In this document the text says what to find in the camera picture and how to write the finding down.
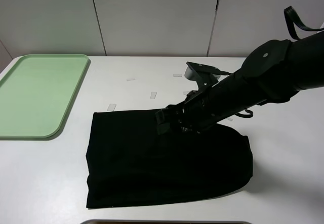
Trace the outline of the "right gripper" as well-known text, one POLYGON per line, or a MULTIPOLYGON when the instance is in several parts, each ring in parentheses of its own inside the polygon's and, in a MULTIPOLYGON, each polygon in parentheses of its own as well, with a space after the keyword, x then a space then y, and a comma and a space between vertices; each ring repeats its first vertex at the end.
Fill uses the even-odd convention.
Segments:
POLYGON ((202 87, 187 94, 184 101, 168 105, 156 114, 156 129, 159 135, 172 132, 194 131, 201 133, 220 121, 216 114, 214 99, 218 87, 202 87))

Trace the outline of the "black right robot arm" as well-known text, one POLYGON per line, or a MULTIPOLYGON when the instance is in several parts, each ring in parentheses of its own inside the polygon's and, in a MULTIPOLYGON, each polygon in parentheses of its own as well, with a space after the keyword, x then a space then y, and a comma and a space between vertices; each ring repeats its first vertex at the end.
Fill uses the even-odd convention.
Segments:
POLYGON ((301 40, 270 40, 256 48, 233 73, 188 62, 185 77, 198 85, 186 99, 156 113, 159 134, 203 131, 251 107, 285 103, 299 91, 323 87, 323 33, 301 40))

